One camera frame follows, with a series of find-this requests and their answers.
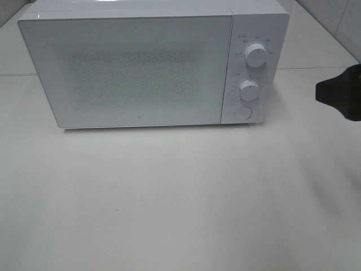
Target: white countertop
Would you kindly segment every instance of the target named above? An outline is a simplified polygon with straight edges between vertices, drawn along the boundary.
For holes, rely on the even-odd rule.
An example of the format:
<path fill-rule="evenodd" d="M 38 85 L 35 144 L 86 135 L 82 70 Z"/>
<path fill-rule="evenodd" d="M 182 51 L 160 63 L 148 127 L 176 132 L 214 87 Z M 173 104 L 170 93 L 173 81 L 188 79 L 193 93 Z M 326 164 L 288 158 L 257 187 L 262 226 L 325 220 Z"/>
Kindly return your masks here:
<path fill-rule="evenodd" d="M 356 61 L 298 4 L 261 125 L 64 131 L 0 44 L 1 271 L 361 270 L 361 126 L 315 100 Z"/>

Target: white wall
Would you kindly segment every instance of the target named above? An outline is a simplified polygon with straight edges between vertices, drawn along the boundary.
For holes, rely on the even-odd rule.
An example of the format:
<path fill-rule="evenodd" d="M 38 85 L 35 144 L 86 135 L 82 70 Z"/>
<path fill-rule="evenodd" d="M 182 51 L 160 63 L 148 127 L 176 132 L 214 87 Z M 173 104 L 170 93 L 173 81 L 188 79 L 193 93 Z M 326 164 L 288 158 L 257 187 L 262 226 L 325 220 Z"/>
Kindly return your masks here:
<path fill-rule="evenodd" d="M 298 0 L 361 62 L 361 0 Z"/>
<path fill-rule="evenodd" d="M 0 27 L 29 0 L 0 0 Z"/>

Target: timer knob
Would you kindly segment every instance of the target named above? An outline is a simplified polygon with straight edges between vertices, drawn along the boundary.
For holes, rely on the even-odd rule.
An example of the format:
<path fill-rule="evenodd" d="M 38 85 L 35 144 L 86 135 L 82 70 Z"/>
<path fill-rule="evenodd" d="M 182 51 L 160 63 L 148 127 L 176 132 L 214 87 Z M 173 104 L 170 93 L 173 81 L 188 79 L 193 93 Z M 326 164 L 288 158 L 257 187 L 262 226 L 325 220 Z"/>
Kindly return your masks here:
<path fill-rule="evenodd" d="M 239 96 L 242 100 L 255 100 L 259 96 L 259 84 L 253 80 L 244 81 L 239 86 Z"/>
<path fill-rule="evenodd" d="M 258 68 L 267 61 L 268 48 L 266 45 L 257 42 L 249 45 L 244 54 L 246 63 L 253 68 Z"/>

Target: white microwave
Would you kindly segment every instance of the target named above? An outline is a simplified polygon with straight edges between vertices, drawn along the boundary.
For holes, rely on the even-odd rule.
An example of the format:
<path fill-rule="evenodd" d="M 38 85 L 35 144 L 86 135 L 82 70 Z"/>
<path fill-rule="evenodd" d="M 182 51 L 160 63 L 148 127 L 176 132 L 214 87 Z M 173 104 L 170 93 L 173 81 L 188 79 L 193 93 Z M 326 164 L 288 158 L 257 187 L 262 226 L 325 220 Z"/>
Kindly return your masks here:
<path fill-rule="evenodd" d="M 37 0 L 19 27 L 60 128 L 260 123 L 276 0 Z"/>

